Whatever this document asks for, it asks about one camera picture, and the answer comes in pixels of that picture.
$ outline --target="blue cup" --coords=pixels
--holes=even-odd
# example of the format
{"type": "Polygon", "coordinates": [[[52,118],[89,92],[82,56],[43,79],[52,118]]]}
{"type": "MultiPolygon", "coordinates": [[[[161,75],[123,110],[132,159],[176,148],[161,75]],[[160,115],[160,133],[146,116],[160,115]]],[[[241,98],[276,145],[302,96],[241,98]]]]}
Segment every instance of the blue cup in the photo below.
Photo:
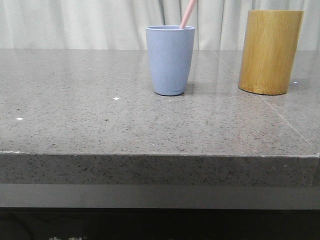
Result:
{"type": "Polygon", "coordinates": [[[149,26],[146,45],[154,91],[164,96],[182,94],[187,86],[195,27],[149,26]]]}

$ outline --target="straw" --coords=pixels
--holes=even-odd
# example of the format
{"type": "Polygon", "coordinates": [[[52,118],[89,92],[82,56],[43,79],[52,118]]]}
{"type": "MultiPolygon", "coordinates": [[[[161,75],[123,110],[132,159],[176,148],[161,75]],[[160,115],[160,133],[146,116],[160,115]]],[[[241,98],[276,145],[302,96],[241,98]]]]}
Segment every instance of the straw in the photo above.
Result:
{"type": "Polygon", "coordinates": [[[189,17],[192,13],[192,10],[194,9],[194,7],[196,5],[196,2],[197,2],[197,0],[190,0],[189,1],[188,7],[185,10],[185,13],[183,15],[182,22],[181,22],[179,29],[185,29],[187,22],[189,20],[189,17]]]}

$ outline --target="countertop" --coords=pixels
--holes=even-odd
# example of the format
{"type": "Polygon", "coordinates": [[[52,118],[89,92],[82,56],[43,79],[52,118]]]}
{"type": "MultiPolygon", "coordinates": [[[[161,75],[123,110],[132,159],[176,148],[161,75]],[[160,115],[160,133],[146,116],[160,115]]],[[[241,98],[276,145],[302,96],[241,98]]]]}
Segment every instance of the countertop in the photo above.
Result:
{"type": "Polygon", "coordinates": [[[320,51],[289,90],[238,88],[241,51],[195,51],[179,96],[142,50],[0,50],[0,183],[320,186],[320,51]]]}

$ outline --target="white curtain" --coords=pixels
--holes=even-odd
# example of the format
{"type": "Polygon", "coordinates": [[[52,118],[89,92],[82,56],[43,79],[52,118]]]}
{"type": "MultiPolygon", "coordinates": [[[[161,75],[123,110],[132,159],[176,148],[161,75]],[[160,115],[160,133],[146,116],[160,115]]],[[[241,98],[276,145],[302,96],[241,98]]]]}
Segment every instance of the white curtain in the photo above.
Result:
{"type": "MultiPolygon", "coordinates": [[[[179,25],[189,0],[0,0],[0,48],[146,49],[145,27],[179,25]]],[[[242,50],[248,10],[304,10],[298,50],[320,49],[320,0],[198,0],[195,49],[242,50]]]]}

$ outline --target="bamboo cup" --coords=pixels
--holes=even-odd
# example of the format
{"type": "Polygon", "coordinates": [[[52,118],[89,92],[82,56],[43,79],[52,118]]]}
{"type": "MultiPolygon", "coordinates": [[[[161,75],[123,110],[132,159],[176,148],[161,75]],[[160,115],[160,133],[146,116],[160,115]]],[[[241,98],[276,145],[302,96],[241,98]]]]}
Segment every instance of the bamboo cup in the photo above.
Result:
{"type": "Polygon", "coordinates": [[[288,91],[303,11],[249,10],[238,87],[280,95],[288,91]]]}

